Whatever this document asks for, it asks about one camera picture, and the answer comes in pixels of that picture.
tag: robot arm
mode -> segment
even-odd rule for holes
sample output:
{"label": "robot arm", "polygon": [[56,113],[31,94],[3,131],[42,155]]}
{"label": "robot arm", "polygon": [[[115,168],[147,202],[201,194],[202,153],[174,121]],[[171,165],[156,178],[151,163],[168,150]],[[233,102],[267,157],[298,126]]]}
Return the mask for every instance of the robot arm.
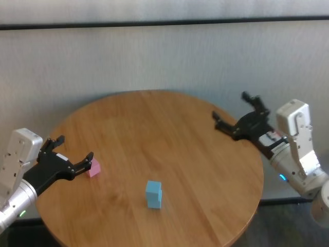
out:
{"label": "robot arm", "polygon": [[278,126],[286,134],[282,136],[267,123],[269,110],[259,96],[250,97],[243,92],[242,99],[251,104],[254,111],[234,126],[213,112],[215,128],[234,140],[251,141],[301,197],[314,199],[313,218],[320,225],[329,227],[329,176],[321,169],[313,150],[308,105],[294,99],[278,109]]}
{"label": "robot arm", "polygon": [[[90,170],[93,153],[73,165],[65,156],[53,152],[64,143],[64,136],[57,140],[42,138],[27,129],[12,132],[0,169],[0,234],[10,226],[38,196],[56,180],[73,180]],[[31,167],[36,159],[37,164]]]}

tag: pink cube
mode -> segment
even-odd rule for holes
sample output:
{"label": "pink cube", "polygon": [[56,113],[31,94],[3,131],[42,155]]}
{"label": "pink cube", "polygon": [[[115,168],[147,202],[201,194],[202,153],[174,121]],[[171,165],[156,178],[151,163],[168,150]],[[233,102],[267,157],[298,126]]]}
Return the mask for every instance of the pink cube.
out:
{"label": "pink cube", "polygon": [[95,176],[96,174],[99,174],[101,172],[101,166],[99,165],[98,161],[93,158],[92,159],[92,167],[89,171],[87,171],[87,175],[88,177],[93,177]]}

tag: wooden table top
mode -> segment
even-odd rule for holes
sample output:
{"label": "wooden table top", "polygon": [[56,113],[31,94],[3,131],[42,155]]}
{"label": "wooden table top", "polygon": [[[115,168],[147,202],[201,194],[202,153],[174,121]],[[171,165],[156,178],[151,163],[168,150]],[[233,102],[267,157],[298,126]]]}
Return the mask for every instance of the wooden table top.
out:
{"label": "wooden table top", "polygon": [[[93,151],[101,173],[60,180],[37,208],[64,246],[230,246],[263,189],[260,154],[214,130],[214,105],[180,93],[109,96],[70,115],[51,134],[73,163]],[[162,209],[148,209],[148,180],[162,182]]]}

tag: light blue block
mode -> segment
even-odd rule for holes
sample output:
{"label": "light blue block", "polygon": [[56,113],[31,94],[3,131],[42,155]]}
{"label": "light blue block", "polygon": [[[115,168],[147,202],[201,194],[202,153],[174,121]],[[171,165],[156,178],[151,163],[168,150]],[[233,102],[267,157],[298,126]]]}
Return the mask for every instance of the light blue block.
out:
{"label": "light blue block", "polygon": [[162,190],[160,191],[160,200],[148,200],[148,208],[161,208]]}
{"label": "light blue block", "polygon": [[161,183],[156,181],[148,181],[148,184],[146,185],[146,199],[152,200],[152,201],[159,201],[159,198],[161,192]]}

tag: floor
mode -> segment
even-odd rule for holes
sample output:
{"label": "floor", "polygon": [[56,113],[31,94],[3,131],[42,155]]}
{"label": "floor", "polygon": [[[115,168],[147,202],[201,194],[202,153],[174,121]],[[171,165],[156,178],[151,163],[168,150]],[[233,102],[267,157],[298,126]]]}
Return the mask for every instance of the floor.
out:
{"label": "floor", "polygon": [[[311,218],[310,203],[260,206],[233,247],[327,247],[329,229]],[[16,225],[0,236],[1,247],[59,247],[45,226]]]}

